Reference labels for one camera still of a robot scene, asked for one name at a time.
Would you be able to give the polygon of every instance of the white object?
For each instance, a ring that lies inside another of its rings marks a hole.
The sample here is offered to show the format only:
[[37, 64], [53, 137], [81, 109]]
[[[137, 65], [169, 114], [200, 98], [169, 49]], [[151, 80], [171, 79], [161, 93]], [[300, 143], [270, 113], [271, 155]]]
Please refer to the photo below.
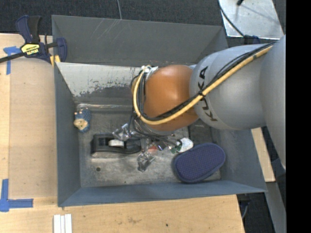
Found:
[[189, 149], [193, 148], [193, 142], [189, 138], [182, 138], [180, 139], [181, 142], [183, 143], [183, 146], [181, 147], [181, 150], [177, 151], [179, 153], [186, 152]]
[[123, 141], [120, 141], [120, 140], [116, 140], [116, 139], [110, 140], [110, 141], [108, 142], [108, 145], [109, 145], [110, 147], [121, 147], [121, 148], [124, 148], [124, 142], [123, 142]]
[[54, 215], [53, 233], [72, 233], [71, 214]]

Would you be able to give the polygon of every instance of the blue clamp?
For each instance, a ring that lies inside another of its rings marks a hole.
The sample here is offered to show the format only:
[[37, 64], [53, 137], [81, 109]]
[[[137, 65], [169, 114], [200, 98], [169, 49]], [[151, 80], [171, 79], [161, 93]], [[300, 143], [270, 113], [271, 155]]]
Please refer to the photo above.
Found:
[[3, 58], [0, 58], [0, 63], [13, 60], [19, 57], [37, 58], [51, 64], [51, 54], [49, 48], [58, 47], [58, 56], [61, 62], [64, 62], [67, 57], [67, 43], [63, 37], [57, 38], [55, 42], [45, 43], [40, 42], [38, 34], [38, 25], [41, 20], [40, 16], [22, 16], [16, 21], [18, 33], [24, 38], [25, 44], [20, 47], [20, 52]]
[[34, 199], [8, 199], [9, 180], [2, 180], [1, 199], [0, 199], [0, 212], [8, 212], [10, 209], [15, 208], [33, 208]]

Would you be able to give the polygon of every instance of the gray bin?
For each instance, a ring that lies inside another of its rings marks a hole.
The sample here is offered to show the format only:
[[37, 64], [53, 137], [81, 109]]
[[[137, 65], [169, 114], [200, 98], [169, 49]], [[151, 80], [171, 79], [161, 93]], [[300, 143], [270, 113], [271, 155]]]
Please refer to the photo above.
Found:
[[[96, 172], [94, 167], [101, 160], [92, 160], [89, 150], [86, 150], [93, 132], [82, 136], [73, 126], [73, 114], [81, 103], [99, 105], [93, 110], [95, 118], [101, 116], [107, 120], [91, 121], [91, 127], [98, 130], [101, 127], [107, 130], [118, 128], [126, 123], [131, 112], [131, 92], [127, 82], [115, 82], [90, 90], [90, 85], [87, 85], [90, 77], [85, 77], [85, 72], [89, 76], [98, 76], [98, 69], [104, 68], [103, 76], [111, 70], [131, 76], [140, 66], [147, 64], [160, 67], [169, 64], [194, 65], [205, 56], [227, 48], [222, 27], [53, 16], [52, 31], [55, 39], [64, 37], [68, 44], [66, 63], [60, 63], [54, 69], [59, 206], [266, 191], [250, 130], [221, 131], [201, 121], [190, 126], [190, 135], [195, 144], [213, 141], [224, 149], [226, 162], [219, 171], [218, 179], [184, 184], [154, 175], [154, 180], [142, 179], [141, 183], [140, 179], [129, 183], [121, 183], [120, 180], [105, 183], [107, 173], [103, 170], [106, 164], [101, 163], [101, 172]], [[70, 69], [72, 75], [66, 73], [65, 69]], [[77, 83], [81, 84], [82, 92], [74, 92], [74, 84]], [[124, 159], [116, 158], [116, 161], [122, 162]], [[163, 162], [162, 168], [166, 168], [167, 172], [172, 171], [169, 161]], [[118, 171], [125, 176], [132, 172], [125, 167]]]

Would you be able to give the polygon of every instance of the small metal part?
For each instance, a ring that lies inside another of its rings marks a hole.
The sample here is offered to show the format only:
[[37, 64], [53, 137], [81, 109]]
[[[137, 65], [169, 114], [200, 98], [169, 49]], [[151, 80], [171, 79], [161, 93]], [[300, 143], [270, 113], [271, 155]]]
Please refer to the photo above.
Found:
[[137, 158], [138, 170], [141, 172], [146, 171], [147, 167], [154, 159], [155, 157], [149, 152], [142, 152]]
[[115, 130], [112, 132], [115, 139], [120, 141], [126, 141], [131, 138], [130, 134], [128, 133], [128, 124], [125, 123], [120, 129]]

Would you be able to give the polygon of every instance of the blue tape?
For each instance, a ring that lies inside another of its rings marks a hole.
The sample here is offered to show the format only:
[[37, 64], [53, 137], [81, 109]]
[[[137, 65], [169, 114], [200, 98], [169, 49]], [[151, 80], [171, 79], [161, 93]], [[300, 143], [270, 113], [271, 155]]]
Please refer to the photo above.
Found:
[[[16, 46], [14, 47], [8, 47], [4, 48], [3, 51], [9, 56], [11, 54], [20, 53], [20, 49]], [[11, 61], [9, 60], [6, 64], [6, 75], [9, 75], [11, 73]]]
[[0, 212], [8, 212], [14, 208], [33, 208], [34, 199], [20, 199], [9, 200], [9, 180], [2, 180], [1, 199], [0, 199]]

